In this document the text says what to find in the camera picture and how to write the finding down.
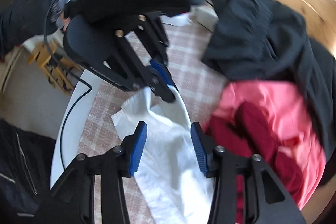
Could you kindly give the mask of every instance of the blue gripper pad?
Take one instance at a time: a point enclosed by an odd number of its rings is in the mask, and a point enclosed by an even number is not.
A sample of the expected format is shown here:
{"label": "blue gripper pad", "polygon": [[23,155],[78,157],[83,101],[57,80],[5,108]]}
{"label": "blue gripper pad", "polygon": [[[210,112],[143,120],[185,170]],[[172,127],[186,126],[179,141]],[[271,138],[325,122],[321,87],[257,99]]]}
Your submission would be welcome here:
{"label": "blue gripper pad", "polygon": [[157,63],[155,60],[152,59],[150,61],[150,64],[151,64],[153,69],[156,69],[160,73],[160,75],[162,76],[162,78],[164,79],[164,81],[166,82],[167,85],[174,85],[174,83],[169,79],[169,77],[164,72],[164,70],[162,69],[162,67],[159,63]]}
{"label": "blue gripper pad", "polygon": [[209,172],[207,155],[204,151],[203,145],[194,124],[191,125],[190,135],[196,153],[199,169],[204,174],[204,176],[206,176],[206,174]]}
{"label": "blue gripper pad", "polygon": [[137,134],[138,138],[135,142],[133,151],[130,156],[130,165],[128,171],[131,177],[134,175],[139,167],[143,148],[145,147],[147,139],[147,124],[145,122],[139,122],[134,134]]}

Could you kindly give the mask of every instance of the black cable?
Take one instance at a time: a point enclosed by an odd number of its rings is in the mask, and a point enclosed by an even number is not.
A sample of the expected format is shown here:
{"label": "black cable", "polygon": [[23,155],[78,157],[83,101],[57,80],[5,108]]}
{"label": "black cable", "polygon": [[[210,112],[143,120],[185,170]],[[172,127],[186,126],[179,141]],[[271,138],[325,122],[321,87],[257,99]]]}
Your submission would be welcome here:
{"label": "black cable", "polygon": [[213,7],[213,4],[210,3],[208,0],[205,1],[207,4],[209,4],[211,7]]}
{"label": "black cable", "polygon": [[65,127],[65,124],[68,120],[68,117],[71,113],[71,111],[73,110],[73,108],[76,106],[76,104],[79,102],[79,100],[81,100],[85,95],[87,95],[88,93],[90,93],[92,91],[92,86],[85,82],[83,79],[81,79],[80,77],[78,77],[77,75],[75,75],[73,72],[71,72],[67,67],[63,66],[59,60],[54,56],[53,54],[53,51],[51,50],[50,46],[49,46],[49,43],[48,43],[48,39],[47,39],[47,24],[48,24],[48,17],[49,17],[49,14],[50,14],[50,11],[51,11],[51,8],[52,6],[54,5],[54,3],[56,2],[56,0],[50,5],[49,9],[48,9],[48,12],[47,12],[47,15],[45,17],[45,22],[44,22],[44,35],[43,35],[43,41],[44,41],[44,44],[45,46],[47,47],[48,49],[48,52],[49,54],[51,55],[51,58],[52,60],[58,65],[60,66],[63,70],[65,70],[68,74],[70,74],[72,77],[74,77],[76,80],[78,80],[79,82],[83,83],[84,85],[86,85],[89,89],[84,92],[74,103],[73,105],[71,106],[71,108],[69,109],[65,119],[64,119],[64,122],[63,122],[63,125],[62,125],[62,129],[61,129],[61,133],[60,133],[60,138],[59,138],[59,152],[60,152],[60,157],[61,157],[61,162],[62,162],[62,166],[63,166],[63,169],[65,170],[65,164],[64,164],[64,160],[63,160],[63,153],[62,153],[62,139],[63,139],[63,131],[64,131],[64,127]]}

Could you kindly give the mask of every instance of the pink cloth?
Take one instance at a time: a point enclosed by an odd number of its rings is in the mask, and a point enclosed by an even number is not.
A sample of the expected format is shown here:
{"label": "pink cloth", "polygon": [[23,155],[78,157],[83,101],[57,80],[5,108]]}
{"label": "pink cloth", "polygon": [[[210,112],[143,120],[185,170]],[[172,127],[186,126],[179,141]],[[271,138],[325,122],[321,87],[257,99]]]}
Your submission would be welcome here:
{"label": "pink cloth", "polygon": [[326,165],[324,150],[312,128],[302,95],[290,82],[233,82],[224,89],[213,115],[233,122],[244,101],[259,106],[272,129],[272,137],[282,144],[279,151],[293,158],[302,170],[302,198],[298,203],[302,209],[317,188]]}

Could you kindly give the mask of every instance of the white towel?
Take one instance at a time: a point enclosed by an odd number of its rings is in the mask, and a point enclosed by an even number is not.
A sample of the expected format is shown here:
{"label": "white towel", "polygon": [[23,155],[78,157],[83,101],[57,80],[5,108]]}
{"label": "white towel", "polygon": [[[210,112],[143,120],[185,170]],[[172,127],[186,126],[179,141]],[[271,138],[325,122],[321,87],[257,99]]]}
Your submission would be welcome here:
{"label": "white towel", "polygon": [[147,123],[147,140],[135,180],[157,224],[206,224],[213,179],[201,173],[190,137],[191,122],[177,90],[174,103],[160,101],[151,108],[149,87],[128,99],[112,116],[120,139],[133,134],[139,121]]}

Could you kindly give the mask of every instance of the robotic arm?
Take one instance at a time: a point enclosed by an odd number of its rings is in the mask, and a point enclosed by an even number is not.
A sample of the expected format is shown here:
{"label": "robotic arm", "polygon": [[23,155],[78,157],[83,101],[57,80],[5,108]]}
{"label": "robotic arm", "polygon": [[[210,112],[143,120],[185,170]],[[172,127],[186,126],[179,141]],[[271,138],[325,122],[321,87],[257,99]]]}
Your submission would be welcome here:
{"label": "robotic arm", "polygon": [[[77,155],[38,209],[33,224],[94,224],[95,175],[101,175],[103,224],[130,224],[122,178],[137,171],[146,137],[147,125],[140,122],[133,135],[104,155]],[[235,223],[237,175],[244,177],[245,224],[305,224],[294,200],[260,155],[244,158],[216,146],[198,122],[192,124],[191,137],[200,171],[215,178],[208,224]]]}
{"label": "robotic arm", "polygon": [[[160,15],[178,15],[204,0],[71,0],[64,7],[71,22],[64,34],[64,50],[84,68],[124,91],[150,86],[155,95],[173,102],[167,84],[169,46]],[[152,60],[144,66],[125,35],[134,31]],[[34,224],[93,224],[95,175],[101,175],[103,224],[129,224],[123,177],[137,171],[147,137],[140,122],[135,133],[104,155],[79,154],[65,169],[32,219]],[[236,214],[236,176],[245,182],[244,222],[304,224],[305,220],[285,187],[260,155],[234,156],[216,146],[199,124],[191,129],[200,171],[215,178],[208,224],[233,224]]]}

